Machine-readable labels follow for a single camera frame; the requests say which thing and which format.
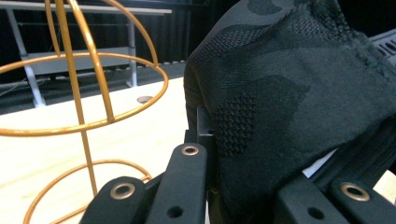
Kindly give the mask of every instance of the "mounting hole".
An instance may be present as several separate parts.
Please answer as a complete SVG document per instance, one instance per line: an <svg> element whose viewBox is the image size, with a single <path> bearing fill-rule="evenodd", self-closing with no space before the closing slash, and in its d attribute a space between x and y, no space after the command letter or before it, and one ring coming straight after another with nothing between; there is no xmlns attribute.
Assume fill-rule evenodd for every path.
<svg viewBox="0 0 396 224"><path fill-rule="evenodd" d="M115 200L123 200L134 194L134 185L129 183L121 183L110 191L110 196Z"/></svg>
<svg viewBox="0 0 396 224"><path fill-rule="evenodd" d="M199 149L198 147L183 147L183 149L181 149L181 152L186 156L194 156L198 154Z"/></svg>
<svg viewBox="0 0 396 224"><path fill-rule="evenodd" d="M166 213L170 218L178 218L183 216L183 209L180 206L173 206Z"/></svg>
<svg viewBox="0 0 396 224"><path fill-rule="evenodd" d="M356 201L367 202L370 200L370 195L365 189L352 183L342 183L341 191L347 197Z"/></svg>
<svg viewBox="0 0 396 224"><path fill-rule="evenodd" d="M309 214L309 216L311 216L315 219L318 219L318 220L322 220L324 218L323 212L320 211L319 209L317 209L316 207L309 207L308 214Z"/></svg>
<svg viewBox="0 0 396 224"><path fill-rule="evenodd" d="M136 101L139 104L145 104L147 101L149 101L151 99L152 99L152 96L139 96L139 97L137 97Z"/></svg>

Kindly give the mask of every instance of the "dark background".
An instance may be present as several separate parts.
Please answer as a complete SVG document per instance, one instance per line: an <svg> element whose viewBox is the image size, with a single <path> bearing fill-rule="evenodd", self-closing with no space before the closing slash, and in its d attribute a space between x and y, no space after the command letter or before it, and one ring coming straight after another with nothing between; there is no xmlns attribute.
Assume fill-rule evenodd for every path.
<svg viewBox="0 0 396 224"><path fill-rule="evenodd" d="M103 4L95 0L79 0L78 2L81 5ZM120 0L119 2L127 7L172 9L172 14L165 16L136 16L147 29L157 50L160 63L172 63L186 61L215 22L238 1ZM14 10L14 13L28 53L53 51L45 12ZM84 16L90 25L97 48L128 46L127 19L123 15L84 14ZM67 20L73 49L85 49L84 41L71 13L67 14ZM21 58L4 9L0 9L0 25L0 65L17 62ZM142 35L135 31L135 36L136 55L149 60L149 49ZM25 73L21 68L0 75L0 83L20 81L24 78Z"/></svg>

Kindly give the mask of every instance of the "black fabric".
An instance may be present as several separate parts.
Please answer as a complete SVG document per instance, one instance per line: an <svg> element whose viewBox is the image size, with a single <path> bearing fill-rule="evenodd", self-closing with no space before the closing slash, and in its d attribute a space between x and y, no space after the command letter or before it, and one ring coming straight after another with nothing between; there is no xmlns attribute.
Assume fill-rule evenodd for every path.
<svg viewBox="0 0 396 224"><path fill-rule="evenodd" d="M334 0L260 1L281 8L260 13L253 2L222 17L184 76L190 128L198 105L214 123L219 196L209 209L227 223L271 220L279 186L396 112L395 68Z"/></svg>
<svg viewBox="0 0 396 224"><path fill-rule="evenodd" d="M359 181L373 188L381 176L396 161L396 118L370 127L353 141L343 144L315 172L311 180L327 192L335 179Z"/></svg>

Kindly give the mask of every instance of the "gold metal rod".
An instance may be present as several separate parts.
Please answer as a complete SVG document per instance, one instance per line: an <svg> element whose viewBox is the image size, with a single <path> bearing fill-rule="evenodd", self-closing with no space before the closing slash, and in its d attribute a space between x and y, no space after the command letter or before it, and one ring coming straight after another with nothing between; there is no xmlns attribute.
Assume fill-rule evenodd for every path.
<svg viewBox="0 0 396 224"><path fill-rule="evenodd" d="M76 105L76 110L78 114L78 124L85 124L84 121L84 114L82 111L82 103L81 103L81 96L79 93L79 87L78 87L78 79L77 79L77 72L76 72L76 67L74 64L74 59L73 59L73 50L71 46L71 40L70 40L70 34L69 34L69 29L67 27L67 20L66 20L66 13L64 11L64 1L63 0L55 0L56 4L56 11L57 11L57 16L58 16L58 21L61 25L61 35L62 35L62 41L64 42L64 53L66 55L66 60L67 60L67 67L69 70L69 76L70 76L70 82L72 85L72 91L73 91L73 96L75 100L75 105ZM96 187L96 180L95 180L95 175L92 167L92 158L91 158L91 152L90 152L90 144L88 141L88 136L87 136L87 131L81 131L81 140L82 144L84 146L84 152L85 152L85 159L88 164L88 172L90 175L90 180L91 180L91 186L92 186L92 193L93 195L97 194L97 187Z"/></svg>
<svg viewBox="0 0 396 224"><path fill-rule="evenodd" d="M67 0L67 2L69 3L70 8L73 11L73 14L78 23L78 27L82 33L82 36L84 37L85 45L87 46L88 51L90 52L93 63L93 69L95 71L96 78L99 83L99 88L102 93L103 102L105 104L105 110L106 110L108 122L110 123L114 122L113 108L111 106L110 94L108 92L106 77L103 72L102 63L100 62L90 28L88 27L87 22L85 21L84 15L80 10L77 1Z"/></svg>
<svg viewBox="0 0 396 224"><path fill-rule="evenodd" d="M134 25L136 28L140 31L142 36L145 38L148 48L151 52L151 57L152 57L152 62L154 63L155 66L158 66L158 58L157 58L157 52L155 51L154 45L151 41L151 38L149 37L148 32L146 31L145 27L140 23L140 21L132 14L126 7L124 7L122 4L120 4L117 1L114 0L103 0L104 2L108 3L109 5L118 8L120 11L123 12L123 14L131 21L134 22Z"/></svg>
<svg viewBox="0 0 396 224"><path fill-rule="evenodd" d="M56 38L55 26L53 24L52 11L50 9L50 0L45 0L45 8L47 15L47 22L49 24L49 33L52 40L52 46L55 50L56 55L61 56L61 51L59 49L58 39Z"/></svg>

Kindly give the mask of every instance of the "gold metal ring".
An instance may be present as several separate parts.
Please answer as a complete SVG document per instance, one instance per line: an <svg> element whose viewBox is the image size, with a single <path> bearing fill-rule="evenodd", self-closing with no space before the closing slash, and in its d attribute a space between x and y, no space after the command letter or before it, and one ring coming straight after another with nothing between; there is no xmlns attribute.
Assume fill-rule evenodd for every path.
<svg viewBox="0 0 396 224"><path fill-rule="evenodd" d="M137 61L139 63L143 63L158 73L160 73L163 77L163 86L160 89L160 91L146 101L144 104L137 106L135 108L130 109L129 111L126 111L124 113L121 113L119 115L113 116L111 119L101 119L89 123L80 123L77 125L72 125L68 127L59 127L59 128L51 128L51 129L35 129L35 130L16 130L16 129L5 129L5 128L0 128L0 135L3 136L16 136L16 137L38 137L38 136L51 136L51 135L58 135L58 134L67 134L67 133L77 133L77 132L82 132L82 131L88 131L92 129L97 129L100 127L107 126L112 123L116 123L118 121L128 119L129 117L136 115L143 110L149 108L150 106L154 105L166 92L169 84L169 79L166 75L166 73L161 69L159 66L155 66L153 63L134 57L130 55L123 55L123 54L116 54L116 53L101 53L98 52L98 55L102 57L109 57L109 58L122 58L126 60L133 60ZM84 52L84 53L73 53L74 58L82 58L82 57L89 57L90 53L89 52ZM0 66L0 75L2 73L5 73L6 71L10 71L16 68L23 67L25 65L29 64L35 64L35 63L41 63L41 62L47 62L47 61L57 61L65 59L65 55L61 54L60 57L53 55L53 56L47 56L47 57L42 57L42 58L36 58L36 59L31 59L31 60L25 60L17 63L11 63L8 65Z"/></svg>
<svg viewBox="0 0 396 224"><path fill-rule="evenodd" d="M134 194L134 185L130 183L120 183L113 187L110 196L115 200L124 200Z"/></svg>
<svg viewBox="0 0 396 224"><path fill-rule="evenodd" d="M199 149L198 147L192 147L192 146L186 146L181 149L181 153L183 153L186 156L195 156L198 154Z"/></svg>
<svg viewBox="0 0 396 224"><path fill-rule="evenodd" d="M347 182L342 183L341 191L343 191L343 193L347 197L349 197L355 201L359 201L359 202L370 201L369 193L365 189L357 186L356 184L347 183Z"/></svg>

